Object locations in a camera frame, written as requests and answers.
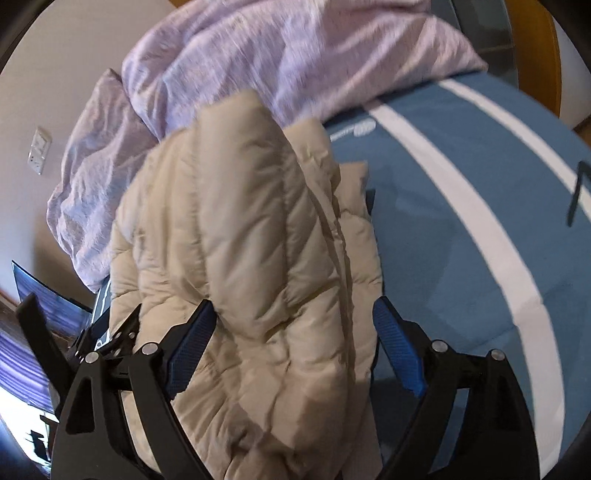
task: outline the quilted jacket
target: quilted jacket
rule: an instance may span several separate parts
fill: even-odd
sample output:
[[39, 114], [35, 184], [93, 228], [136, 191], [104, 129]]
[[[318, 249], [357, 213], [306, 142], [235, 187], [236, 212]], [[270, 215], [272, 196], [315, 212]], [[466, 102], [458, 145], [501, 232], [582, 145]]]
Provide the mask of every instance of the quilted jacket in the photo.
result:
[[141, 303], [137, 350], [212, 301], [216, 330], [172, 405], [214, 478], [333, 480], [355, 450], [382, 291], [366, 177], [335, 163], [319, 122], [282, 131], [246, 90], [165, 139], [125, 193], [110, 330]]

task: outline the computer monitor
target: computer monitor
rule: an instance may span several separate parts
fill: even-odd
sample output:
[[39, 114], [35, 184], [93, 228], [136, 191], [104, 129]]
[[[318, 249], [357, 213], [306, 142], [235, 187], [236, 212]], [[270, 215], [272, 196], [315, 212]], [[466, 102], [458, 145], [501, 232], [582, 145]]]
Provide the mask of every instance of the computer monitor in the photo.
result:
[[58, 338], [69, 342], [75, 339], [90, 321], [90, 309], [67, 299], [44, 283], [37, 280], [16, 262], [12, 262], [18, 296], [23, 301], [31, 293], [37, 296], [47, 328]]

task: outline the metal bolt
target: metal bolt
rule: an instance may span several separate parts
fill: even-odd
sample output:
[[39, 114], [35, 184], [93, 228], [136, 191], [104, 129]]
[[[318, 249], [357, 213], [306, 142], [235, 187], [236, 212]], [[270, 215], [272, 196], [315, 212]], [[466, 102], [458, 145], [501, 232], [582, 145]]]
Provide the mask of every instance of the metal bolt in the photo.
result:
[[158, 351], [158, 344], [157, 343], [146, 343], [142, 347], [142, 353], [144, 355], [152, 355]]
[[505, 357], [505, 352], [503, 350], [497, 350], [496, 348], [491, 351], [491, 357], [493, 357], [498, 362], [502, 362]]
[[99, 354], [96, 352], [90, 352], [86, 355], [85, 360], [87, 364], [93, 364], [99, 359]]
[[443, 340], [435, 340], [431, 344], [431, 348], [433, 350], [435, 350], [437, 353], [445, 353], [445, 352], [447, 352], [447, 349], [449, 347], [447, 346], [447, 343], [444, 342]]

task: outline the bed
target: bed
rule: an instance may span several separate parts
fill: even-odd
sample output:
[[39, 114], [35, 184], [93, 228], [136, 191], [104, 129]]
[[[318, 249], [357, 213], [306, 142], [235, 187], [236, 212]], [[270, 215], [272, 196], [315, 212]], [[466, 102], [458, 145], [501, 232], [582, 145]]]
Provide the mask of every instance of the bed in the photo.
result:
[[[571, 228], [566, 215], [587, 145], [486, 73], [383, 96], [326, 128], [339, 162], [369, 163], [368, 205], [394, 306], [457, 351], [503, 350], [534, 419], [542, 473], [568, 478], [582, 468], [591, 410], [586, 190]], [[458, 395], [435, 466], [449, 460], [465, 401]], [[372, 406], [387, 460], [417, 404], [381, 350]]]

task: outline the electrical outlet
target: electrical outlet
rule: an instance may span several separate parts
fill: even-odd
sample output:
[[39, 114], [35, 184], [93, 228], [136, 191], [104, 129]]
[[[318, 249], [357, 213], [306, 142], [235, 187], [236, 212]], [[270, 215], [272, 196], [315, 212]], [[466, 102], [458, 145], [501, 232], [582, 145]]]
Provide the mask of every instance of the electrical outlet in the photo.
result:
[[35, 173], [41, 175], [43, 166], [45, 165], [45, 159], [47, 158], [47, 152], [51, 145], [51, 137], [41, 127], [37, 127], [35, 135], [33, 136], [33, 142], [31, 143], [31, 149], [29, 150], [29, 159], [27, 163], [33, 169]]

